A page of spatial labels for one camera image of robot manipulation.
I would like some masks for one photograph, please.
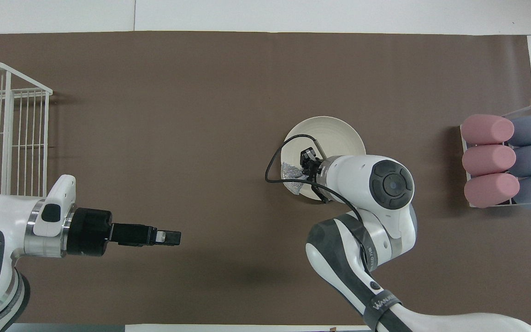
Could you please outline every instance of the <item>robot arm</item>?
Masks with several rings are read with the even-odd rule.
[[[531,332],[528,324],[496,314],[432,316],[402,306],[372,278],[370,271],[415,244],[417,219],[411,206],[414,184],[409,170],[396,160],[375,155],[316,158],[314,149],[301,152],[299,174],[307,179],[269,179],[269,183],[309,184],[323,202],[343,202],[352,212],[314,225],[306,254],[315,271],[378,332]]]
[[[179,245],[178,231],[112,223],[109,211],[76,208],[75,183],[73,176],[61,176],[46,198],[0,195],[0,331],[30,297],[28,281],[15,269],[21,256],[101,256],[107,242]]]
[[[434,316],[406,309],[370,275],[360,241],[339,219],[314,225],[308,234],[306,254],[315,271],[378,332],[531,332],[528,324],[497,314]]]

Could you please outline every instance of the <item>brown paper mat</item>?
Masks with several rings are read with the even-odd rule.
[[[531,211],[466,205],[456,128],[527,105],[524,36],[0,35],[0,61],[55,90],[50,184],[72,174],[80,206],[183,232],[176,248],[21,259],[23,322],[360,324],[304,254],[346,206],[263,180],[295,124],[329,115],[415,178],[417,244],[378,282],[420,313],[531,324]]]

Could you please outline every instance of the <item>ceramic plate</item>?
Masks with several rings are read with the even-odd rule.
[[[366,154],[366,148],[358,132],[346,122],[331,116],[316,116],[300,122],[292,128],[284,140],[298,134],[307,134],[316,138],[327,157]],[[321,153],[312,140],[300,137],[284,146],[280,155],[282,163],[286,162],[300,168],[301,151],[309,147],[312,147],[317,157],[321,158]],[[301,195],[314,200],[319,199],[308,184],[302,187]]]

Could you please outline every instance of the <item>crumpled aluminum foil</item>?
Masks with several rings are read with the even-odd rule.
[[[283,179],[306,179],[308,176],[305,176],[302,173],[302,169],[286,162],[282,163],[282,172],[281,176]],[[299,182],[285,182],[284,185],[286,188],[295,195],[301,194],[301,188],[304,183]]]

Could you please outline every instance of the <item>pink foam roll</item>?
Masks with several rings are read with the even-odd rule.
[[[508,173],[487,174],[470,179],[464,185],[466,200],[477,208],[505,202],[520,190],[518,178]]]
[[[471,115],[460,129],[464,141],[470,144],[497,144],[513,136],[513,123],[501,116],[488,114]]]
[[[479,145],[468,148],[462,156],[462,166],[472,176],[500,173],[516,163],[516,153],[505,145]]]

